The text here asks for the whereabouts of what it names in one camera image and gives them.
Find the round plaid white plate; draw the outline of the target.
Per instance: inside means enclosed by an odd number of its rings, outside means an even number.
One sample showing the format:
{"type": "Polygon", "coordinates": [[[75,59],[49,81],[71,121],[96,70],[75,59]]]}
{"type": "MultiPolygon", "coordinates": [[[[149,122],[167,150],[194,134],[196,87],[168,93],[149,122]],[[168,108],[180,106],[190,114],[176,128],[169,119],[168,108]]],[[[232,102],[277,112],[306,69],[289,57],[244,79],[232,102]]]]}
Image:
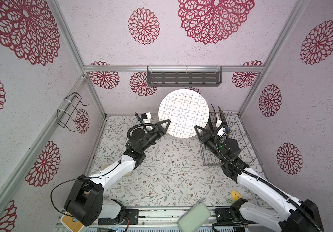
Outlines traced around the round plaid white plate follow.
{"type": "Polygon", "coordinates": [[[187,89],[169,93],[158,109],[160,121],[170,120],[167,133],[177,138],[195,136],[195,126],[204,128],[209,116],[209,107],[203,96],[187,89]]]}

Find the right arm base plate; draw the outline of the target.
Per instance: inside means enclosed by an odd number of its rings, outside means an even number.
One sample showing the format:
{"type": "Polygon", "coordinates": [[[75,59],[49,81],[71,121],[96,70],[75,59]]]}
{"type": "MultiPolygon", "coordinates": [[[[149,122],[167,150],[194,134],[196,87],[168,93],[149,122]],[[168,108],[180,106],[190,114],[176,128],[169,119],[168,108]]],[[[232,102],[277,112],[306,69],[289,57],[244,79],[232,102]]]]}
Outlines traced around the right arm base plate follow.
{"type": "Polygon", "coordinates": [[[242,216],[235,208],[216,208],[215,215],[218,223],[239,224],[242,222],[242,216]]]}

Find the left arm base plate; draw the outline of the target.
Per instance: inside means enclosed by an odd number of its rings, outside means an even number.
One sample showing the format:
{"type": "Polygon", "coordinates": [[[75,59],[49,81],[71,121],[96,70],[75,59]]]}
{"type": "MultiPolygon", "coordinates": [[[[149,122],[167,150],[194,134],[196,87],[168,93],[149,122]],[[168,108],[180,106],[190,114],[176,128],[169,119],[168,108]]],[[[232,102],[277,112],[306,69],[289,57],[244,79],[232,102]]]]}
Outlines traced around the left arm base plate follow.
{"type": "Polygon", "coordinates": [[[114,219],[111,218],[99,218],[99,225],[137,225],[139,218],[138,209],[122,209],[118,216],[114,219]]]}

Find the square white plate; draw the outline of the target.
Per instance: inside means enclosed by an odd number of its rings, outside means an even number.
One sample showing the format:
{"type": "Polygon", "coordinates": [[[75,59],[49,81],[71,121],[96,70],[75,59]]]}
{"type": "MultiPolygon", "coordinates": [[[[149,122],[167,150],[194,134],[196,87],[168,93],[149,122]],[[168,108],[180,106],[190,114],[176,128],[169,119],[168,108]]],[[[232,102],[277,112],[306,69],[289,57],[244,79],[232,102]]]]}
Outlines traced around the square white plate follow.
{"type": "Polygon", "coordinates": [[[219,121],[219,119],[218,119],[218,115],[217,115],[217,113],[216,113],[216,110],[215,110],[214,106],[213,106],[212,104],[211,104],[211,106],[212,106],[212,109],[213,109],[213,115],[214,115],[214,126],[215,126],[216,128],[218,128],[218,127],[219,127],[219,125],[217,124],[218,121],[219,121]]]}

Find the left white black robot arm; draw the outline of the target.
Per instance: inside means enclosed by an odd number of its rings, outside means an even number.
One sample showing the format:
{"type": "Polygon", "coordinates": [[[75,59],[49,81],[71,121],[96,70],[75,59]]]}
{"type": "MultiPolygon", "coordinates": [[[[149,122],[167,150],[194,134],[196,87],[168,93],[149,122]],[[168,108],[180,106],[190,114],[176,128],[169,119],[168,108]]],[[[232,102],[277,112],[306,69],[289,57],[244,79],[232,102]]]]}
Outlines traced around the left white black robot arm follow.
{"type": "Polygon", "coordinates": [[[72,179],[72,189],[64,204],[63,218],[73,218],[88,227],[98,219],[120,224],[126,218],[126,207],[117,200],[105,201],[104,192],[144,161],[145,151],[155,145],[168,131],[171,121],[141,123],[127,132],[126,150],[120,158],[104,170],[72,179]]]}

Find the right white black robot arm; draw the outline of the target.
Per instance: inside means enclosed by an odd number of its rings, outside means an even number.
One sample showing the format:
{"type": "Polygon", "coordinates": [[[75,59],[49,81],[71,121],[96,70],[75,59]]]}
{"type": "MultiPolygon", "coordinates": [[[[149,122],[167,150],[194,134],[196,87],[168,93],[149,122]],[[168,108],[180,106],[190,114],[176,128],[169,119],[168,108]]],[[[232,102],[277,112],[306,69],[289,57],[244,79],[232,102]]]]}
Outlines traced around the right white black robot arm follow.
{"type": "Polygon", "coordinates": [[[246,187],[272,208],[266,209],[251,204],[246,199],[236,200],[228,209],[225,217],[212,226],[240,227],[260,224],[275,232],[322,232],[321,216],[318,207],[309,199],[304,201],[291,196],[268,180],[239,158],[241,149],[238,141],[226,136],[229,128],[221,125],[216,130],[195,126],[197,137],[218,160],[222,172],[236,183],[246,187]]]}

